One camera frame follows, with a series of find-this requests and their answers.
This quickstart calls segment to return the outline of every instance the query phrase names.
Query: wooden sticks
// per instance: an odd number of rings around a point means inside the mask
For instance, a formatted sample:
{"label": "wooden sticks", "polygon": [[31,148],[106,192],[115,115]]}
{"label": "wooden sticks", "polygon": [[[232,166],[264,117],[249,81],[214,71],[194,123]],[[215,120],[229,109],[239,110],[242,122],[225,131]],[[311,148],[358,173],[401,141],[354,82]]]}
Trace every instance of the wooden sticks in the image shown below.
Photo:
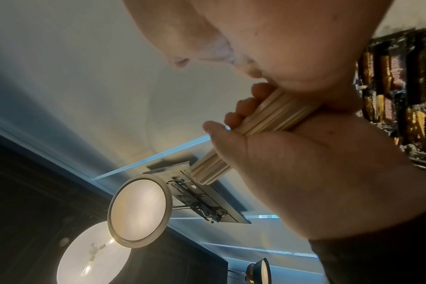
{"label": "wooden sticks", "polygon": [[[287,130],[318,107],[318,104],[305,104],[290,98],[278,88],[234,131],[248,136],[261,132]],[[230,169],[230,166],[212,149],[191,167],[191,177],[201,185],[211,184]]]}

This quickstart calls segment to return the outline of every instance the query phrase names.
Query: ceiling light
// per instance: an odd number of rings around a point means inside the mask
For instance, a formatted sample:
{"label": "ceiling light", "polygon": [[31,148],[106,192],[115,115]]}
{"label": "ceiling light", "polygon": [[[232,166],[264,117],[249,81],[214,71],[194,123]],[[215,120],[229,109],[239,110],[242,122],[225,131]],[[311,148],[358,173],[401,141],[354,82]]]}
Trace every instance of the ceiling light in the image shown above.
{"label": "ceiling light", "polygon": [[57,283],[110,283],[124,267],[131,251],[110,240],[107,222],[96,224],[80,234],[60,260]]}
{"label": "ceiling light", "polygon": [[172,195],[164,180],[139,175],[126,181],[113,197],[108,226],[113,239],[127,248],[156,240],[169,223]]}
{"label": "ceiling light", "polygon": [[249,264],[245,280],[251,284],[271,284],[271,269],[266,258],[257,263]]}

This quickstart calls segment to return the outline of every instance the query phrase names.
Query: round light fixture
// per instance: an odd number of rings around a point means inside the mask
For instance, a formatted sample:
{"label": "round light fixture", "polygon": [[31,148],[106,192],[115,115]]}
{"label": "round light fixture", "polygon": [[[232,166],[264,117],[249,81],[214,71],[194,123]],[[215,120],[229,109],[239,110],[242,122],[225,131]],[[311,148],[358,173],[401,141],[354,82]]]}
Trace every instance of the round light fixture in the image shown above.
{"label": "round light fixture", "polygon": [[272,284],[268,260],[264,258],[257,263],[249,264],[245,279],[251,284]]}
{"label": "round light fixture", "polygon": [[68,247],[57,268],[58,284],[108,284],[124,267],[131,249],[116,243],[107,222],[90,227]]}
{"label": "round light fixture", "polygon": [[156,240],[169,223],[172,195],[165,181],[139,175],[126,181],[111,200],[107,222],[115,241],[141,248]]}

